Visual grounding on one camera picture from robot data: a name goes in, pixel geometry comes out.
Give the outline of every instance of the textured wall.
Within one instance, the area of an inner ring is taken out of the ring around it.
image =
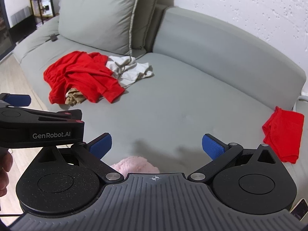
[[[292,59],[308,76],[308,0],[174,0],[174,5],[252,33]],[[308,91],[307,82],[304,91]]]

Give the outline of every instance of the clothes pile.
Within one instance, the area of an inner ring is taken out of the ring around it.
[[[263,142],[271,146],[282,162],[296,163],[303,126],[303,114],[276,107],[262,126],[265,134]]]
[[[50,65],[44,80],[51,87],[51,104],[98,102],[102,97],[112,103],[138,79],[152,76],[150,69],[148,63],[137,63],[130,56],[74,51]]]

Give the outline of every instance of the sofa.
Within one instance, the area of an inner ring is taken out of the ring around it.
[[[59,17],[52,18],[13,51],[33,90],[50,111],[67,105],[50,104],[44,70],[75,50],[116,55],[71,41],[58,34]],[[134,50],[148,62],[154,76],[137,81],[110,104],[85,101],[84,141],[104,132],[112,149],[102,161],[111,165],[128,156],[142,156],[161,173],[186,175],[211,161],[201,139],[210,133],[219,140],[257,148],[262,125],[276,106],[291,110],[301,93],[304,71],[281,52],[224,21],[182,8],[157,4],[147,32],[145,49]],[[298,112],[308,114],[306,102]],[[297,199],[308,195],[308,143],[304,125],[300,158],[285,163],[297,188]]]

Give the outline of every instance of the human hand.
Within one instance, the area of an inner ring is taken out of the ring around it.
[[[11,170],[12,165],[13,157],[8,152],[0,161],[0,167],[2,167],[0,171],[0,197],[7,194],[7,185],[9,184],[9,177],[7,173]]]

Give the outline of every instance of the floor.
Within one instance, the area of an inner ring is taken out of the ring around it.
[[[4,53],[10,47],[12,47],[10,39],[4,35],[0,35],[0,53]]]
[[[47,110],[38,96],[31,89],[24,77],[21,67],[13,55],[10,55],[0,63],[0,93],[29,94],[32,99],[29,108]],[[15,192],[16,183],[40,149],[41,148],[37,147],[12,150],[14,163],[9,172],[10,184],[7,187],[8,193],[0,198],[0,214],[22,214]],[[9,225],[15,219],[16,217],[1,218],[2,222],[6,225]]]

